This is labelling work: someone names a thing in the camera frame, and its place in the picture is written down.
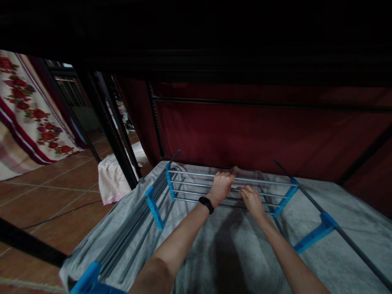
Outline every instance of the blue plastic joint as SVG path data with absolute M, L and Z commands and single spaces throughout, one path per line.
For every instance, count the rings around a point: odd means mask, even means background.
M 102 284 L 98 281 L 98 276 L 102 265 L 94 261 L 81 276 L 76 285 L 72 288 L 71 294 L 126 294 L 112 286 Z
M 160 214 L 159 214 L 159 209 L 156 206 L 155 200 L 153 198 L 154 186 L 151 186 L 150 188 L 148 188 L 145 195 L 146 195 L 146 201 L 147 201 L 148 207 L 151 210 L 151 213 L 152 213 L 152 216 L 154 217 L 155 223 L 156 223 L 158 229 L 160 231 L 162 231 L 163 228 L 165 227 L 166 222 L 162 221 L 162 218 L 160 217 Z
M 317 241 L 321 240 L 326 235 L 331 233 L 334 228 L 339 226 L 339 224 L 327 212 L 321 213 L 320 218 L 321 225 L 311 231 L 306 237 L 299 241 L 297 245 L 294 246 L 294 250 L 298 254 L 304 252 L 306 249 L 314 245 Z
M 174 194 L 173 191 L 173 183 L 172 183 L 172 177 L 170 176 L 169 170 L 170 170 L 170 163 L 166 164 L 165 166 L 165 174 L 166 174 L 166 180 L 167 180 L 167 185 L 169 186 L 169 191 L 170 191 L 170 196 L 173 201 L 176 201 L 176 195 Z
M 300 183 L 298 183 L 298 181 L 297 181 L 296 179 L 294 179 L 294 178 L 292 178 L 292 179 L 290 180 L 290 182 L 291 182 L 292 184 L 300 185 Z M 274 217 L 275 217 L 275 218 L 277 218 L 277 217 L 279 216 L 279 214 L 281 214 L 281 212 L 283 211 L 283 209 L 286 207 L 286 205 L 288 204 L 288 202 L 291 200 L 291 198 L 293 198 L 294 194 L 295 194 L 297 191 L 298 191 L 298 186 L 295 186 L 295 187 L 291 186 L 291 187 L 289 188 L 289 190 L 287 191 L 287 193 L 286 193 L 286 195 L 285 195 L 286 198 L 285 198 L 285 199 L 282 199 L 282 200 L 279 202 L 280 207 L 278 207 L 278 208 L 275 210 L 275 214 L 274 214 Z

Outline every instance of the clothes drying rack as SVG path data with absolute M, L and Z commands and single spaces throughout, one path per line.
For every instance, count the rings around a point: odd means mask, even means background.
M 178 194 L 185 195 L 194 195 L 194 196 L 205 196 L 203 193 L 196 193 L 187 190 L 181 190 L 182 186 L 199 186 L 205 188 L 211 188 L 212 185 L 199 184 L 199 183 L 190 183 L 185 181 L 185 177 L 182 177 L 181 180 L 176 180 L 176 177 L 181 175 L 192 175 L 192 176 L 200 176 L 200 177 L 209 177 L 213 178 L 212 174 L 202 174 L 202 173 L 193 173 L 188 171 L 180 171 L 171 168 L 171 164 L 174 159 L 178 155 L 176 155 L 170 160 L 170 162 L 165 166 L 163 171 L 154 181 L 154 183 L 148 188 L 145 193 L 145 196 L 138 202 L 138 204 L 133 209 L 132 213 L 127 217 L 124 223 L 117 230 L 111 241 L 105 246 L 103 251 L 97 257 L 97 259 L 91 263 L 91 265 L 84 272 L 82 277 L 76 283 L 76 285 L 72 288 L 71 294 L 124 294 L 126 292 L 114 288 L 112 286 L 104 284 L 104 280 L 112 273 L 113 269 L 123 256 L 125 250 L 132 242 L 133 238 L 145 222 L 149 213 L 152 213 L 152 220 L 149 222 L 146 230 L 144 231 L 141 239 L 138 242 L 130 260 L 128 261 L 124 271 L 118 278 L 118 282 L 121 284 L 129 270 L 131 269 L 132 263 L 136 258 L 145 238 L 155 222 L 157 228 L 159 229 L 157 236 L 155 237 L 150 251 L 147 253 L 147 258 L 145 262 L 151 257 L 154 253 L 155 248 L 158 244 L 158 240 L 161 236 L 163 229 L 165 228 L 166 221 L 170 215 L 170 212 L 175 204 L 176 200 L 187 201 L 198 203 L 197 199 L 189 199 L 184 197 L 179 197 Z M 312 204 L 319 210 L 321 224 L 311 231 L 308 235 L 306 235 L 301 241 L 299 241 L 296 245 L 293 246 L 295 251 L 298 254 L 301 254 L 306 249 L 314 245 L 316 242 L 320 241 L 322 238 L 332 233 L 334 230 L 337 231 L 342 238 L 347 242 L 348 245 L 358 254 L 358 256 L 366 263 L 366 265 L 373 271 L 373 273 L 380 279 L 380 281 L 390 290 L 392 291 L 392 283 L 388 280 L 388 278 L 378 269 L 378 267 L 366 256 L 366 254 L 355 244 L 355 242 L 342 230 L 339 224 L 309 195 L 309 193 L 305 190 L 305 188 L 294 179 L 285 169 L 284 167 L 275 160 L 275 163 L 284 171 L 284 173 L 289 177 L 290 182 L 276 182 L 269 180 L 258 180 L 251 178 L 235 178 L 237 182 L 251 183 L 251 184 L 268 184 L 268 185 L 283 185 L 287 186 L 288 190 L 285 195 L 277 195 L 264 193 L 263 189 L 260 188 L 259 195 L 264 198 L 265 201 L 262 201 L 263 206 L 268 208 L 268 211 L 265 211 L 267 215 L 273 218 L 276 223 L 278 230 L 281 232 L 283 236 L 285 233 L 282 230 L 282 227 L 279 222 L 279 216 L 281 215 L 284 208 L 288 205 L 290 200 L 295 196 L 298 190 L 301 190 L 302 193 L 312 202 Z M 232 191 L 238 192 L 238 189 L 232 188 Z M 162 220 L 160 216 L 160 209 L 165 201 L 168 193 L 170 192 L 172 202 L 167 210 L 165 219 Z M 271 198 L 280 199 L 279 204 L 271 203 Z M 232 198 L 226 197 L 227 201 L 243 201 L 242 198 Z M 219 207 L 232 208 L 232 209 L 240 209 L 247 211 L 246 207 L 242 206 L 234 206 L 220 203 Z

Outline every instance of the fitness tracker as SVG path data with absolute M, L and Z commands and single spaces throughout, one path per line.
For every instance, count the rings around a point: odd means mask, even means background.
M 208 208 L 209 214 L 212 214 L 214 212 L 214 208 L 212 207 L 212 204 L 208 198 L 200 197 L 199 202 Z

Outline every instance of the red flower pattern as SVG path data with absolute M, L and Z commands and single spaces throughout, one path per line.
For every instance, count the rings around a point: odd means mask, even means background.
M 56 138 L 56 135 L 52 132 L 44 132 L 41 134 L 41 138 L 45 141 L 51 141 Z
M 26 99 L 26 93 L 21 88 L 13 88 L 11 92 L 16 99 L 23 99 L 23 100 Z
M 58 143 L 56 143 L 56 142 L 51 142 L 51 143 L 49 143 L 49 148 L 54 149 L 54 148 L 56 148 L 57 146 L 58 146 Z
M 44 118 L 46 116 L 46 113 L 43 112 L 40 109 L 32 109 L 30 110 L 30 113 L 32 116 L 34 116 L 35 118 Z
M 25 110 L 25 109 L 29 108 L 30 105 L 28 105 L 28 104 L 25 103 L 25 102 L 18 102 L 18 103 L 16 104 L 16 107 L 19 108 L 19 109 Z
M 56 141 L 59 140 L 60 133 L 63 129 L 57 127 L 55 123 L 49 122 L 50 113 L 45 113 L 41 109 L 31 109 L 30 105 L 26 102 L 31 99 L 28 98 L 33 95 L 36 90 L 33 86 L 29 85 L 27 82 L 22 80 L 17 75 L 17 68 L 19 65 L 13 64 L 9 58 L 0 56 L 0 71 L 10 74 L 9 80 L 4 80 L 3 83 L 11 88 L 11 95 L 6 97 L 6 99 L 15 104 L 17 109 L 24 111 L 24 116 L 28 119 L 34 119 L 40 122 L 42 119 L 44 123 L 40 123 L 37 130 L 41 133 L 40 138 L 37 143 L 39 145 L 46 145 L 48 143 L 48 148 L 53 149 L 56 154 L 75 154 L 79 151 L 74 152 L 74 147 L 68 145 L 60 146 Z
M 71 147 L 68 146 L 68 145 L 64 145 L 64 146 L 61 146 L 61 147 L 58 148 L 58 150 L 60 150 L 61 153 L 63 153 L 63 154 L 66 154 L 66 153 L 71 152 L 72 149 L 73 149 L 73 148 L 71 148 Z
M 27 83 L 24 80 L 21 80 L 20 78 L 15 78 L 13 80 L 13 84 L 17 85 L 17 86 L 21 86 L 21 87 L 26 87 L 27 86 Z
M 51 123 L 48 123 L 48 124 L 46 124 L 45 128 L 46 128 L 46 129 L 55 129 L 56 126 L 53 125 L 53 124 L 51 124 Z
M 0 67 L 4 70 L 11 70 L 12 63 L 7 57 L 0 57 Z

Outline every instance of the gray blanket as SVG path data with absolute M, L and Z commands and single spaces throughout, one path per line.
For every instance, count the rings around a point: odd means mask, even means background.
M 78 280 L 92 261 L 103 250 L 116 230 L 126 219 L 145 191 L 160 174 L 166 161 L 160 162 L 142 179 L 136 189 L 126 195 L 108 215 L 85 237 L 64 263 L 60 277 L 68 289 L 69 279 Z M 217 169 L 173 163 L 183 171 L 214 174 Z M 288 182 L 284 176 L 263 174 L 233 168 L 240 177 Z M 212 184 L 212 178 L 184 175 L 185 181 Z M 350 195 L 340 186 L 316 180 L 298 178 L 312 197 L 339 223 L 345 232 L 370 257 L 380 270 L 392 279 L 392 223 L 367 204 Z M 235 182 L 243 186 L 248 183 Z M 288 187 L 261 185 L 264 192 L 284 194 Z M 207 193 L 208 189 L 183 185 L 181 190 Z M 180 197 L 198 199 L 198 196 L 179 194 Z M 240 198 L 235 192 L 230 197 Z M 171 203 L 168 196 L 160 210 L 162 218 Z M 177 200 L 162 232 L 159 246 L 181 220 L 195 207 L 195 203 Z M 118 283 L 147 224 L 128 247 L 105 283 L 128 291 L 145 262 L 158 229 L 151 227 L 138 256 L 125 281 Z M 292 245 L 320 223 L 318 210 L 298 191 L 279 217 L 283 230 Z M 337 232 L 319 241 L 301 254 L 310 269 L 332 293 L 389 293 Z M 262 231 L 248 212 L 218 207 L 200 230 L 193 247 L 181 267 L 173 293 L 291 293 L 278 261 Z

